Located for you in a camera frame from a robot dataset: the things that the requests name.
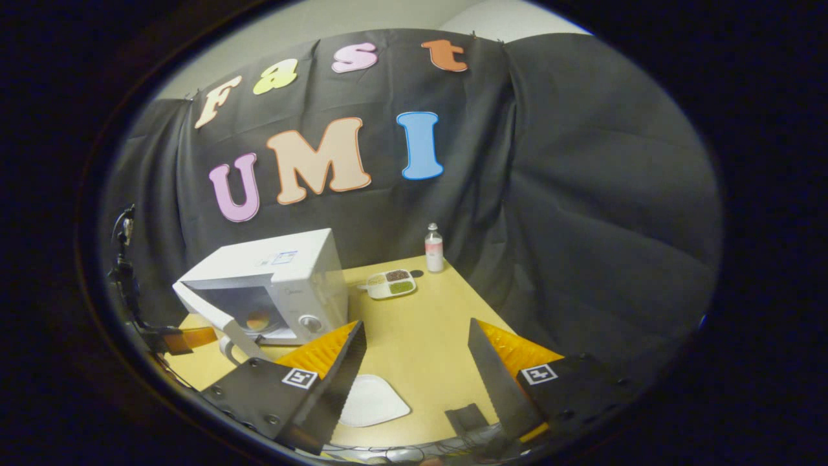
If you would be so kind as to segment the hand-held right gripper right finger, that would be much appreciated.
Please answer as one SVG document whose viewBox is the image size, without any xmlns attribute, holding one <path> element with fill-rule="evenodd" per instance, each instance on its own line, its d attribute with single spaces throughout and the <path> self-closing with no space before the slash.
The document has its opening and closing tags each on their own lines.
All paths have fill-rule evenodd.
<svg viewBox="0 0 828 466">
<path fill-rule="evenodd" d="M 473 318 L 468 351 L 506 437 L 524 445 L 583 436 L 629 405 L 638 392 L 591 354 L 562 356 Z"/>
</svg>

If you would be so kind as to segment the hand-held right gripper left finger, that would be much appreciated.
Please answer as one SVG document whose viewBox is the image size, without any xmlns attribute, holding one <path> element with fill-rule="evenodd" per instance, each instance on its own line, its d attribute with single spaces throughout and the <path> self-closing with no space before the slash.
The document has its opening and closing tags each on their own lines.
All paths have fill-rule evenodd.
<svg viewBox="0 0 828 466">
<path fill-rule="evenodd" d="M 319 455 L 331 441 L 366 350 L 364 323 L 357 320 L 275 362 L 249 357 L 201 395 L 248 430 Z"/>
</svg>

